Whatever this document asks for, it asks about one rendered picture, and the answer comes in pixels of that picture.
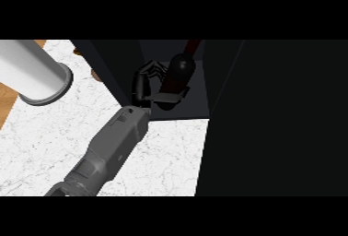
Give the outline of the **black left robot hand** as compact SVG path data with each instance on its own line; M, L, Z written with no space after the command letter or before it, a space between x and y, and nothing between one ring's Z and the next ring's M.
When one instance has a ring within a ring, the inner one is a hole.
M134 72L131 82L131 104L134 106L149 108L150 104L155 103L159 91L156 93L150 92L149 80L158 77L162 86L167 69L168 65L149 61Z

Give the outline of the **dark wine bottle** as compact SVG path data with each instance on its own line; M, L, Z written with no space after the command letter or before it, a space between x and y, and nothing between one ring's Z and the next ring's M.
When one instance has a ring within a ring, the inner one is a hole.
M169 61L165 79L155 101L158 107L165 111L174 109L186 96L189 90L187 84L196 70L193 55L199 45L200 40L189 40L183 53L178 53Z

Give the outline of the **dark cabinet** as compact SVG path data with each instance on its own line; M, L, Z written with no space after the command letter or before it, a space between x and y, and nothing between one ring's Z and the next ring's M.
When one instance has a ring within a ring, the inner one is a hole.
M168 65L172 56L183 52L187 40L72 40L72 43L118 103L127 106L136 70L149 60ZM152 121L211 117L242 44L242 40L200 41L187 95L171 111L152 104Z

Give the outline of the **dark grey cabinet door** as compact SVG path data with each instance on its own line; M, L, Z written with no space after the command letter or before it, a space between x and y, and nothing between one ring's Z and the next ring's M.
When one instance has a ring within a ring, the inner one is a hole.
M348 41L243 42L196 194L348 195Z

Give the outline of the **white cylinder with grey rim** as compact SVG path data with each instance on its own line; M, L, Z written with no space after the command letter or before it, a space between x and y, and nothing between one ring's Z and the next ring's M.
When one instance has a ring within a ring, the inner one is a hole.
M0 40L0 82L32 106L53 103L72 86L74 73L34 40Z

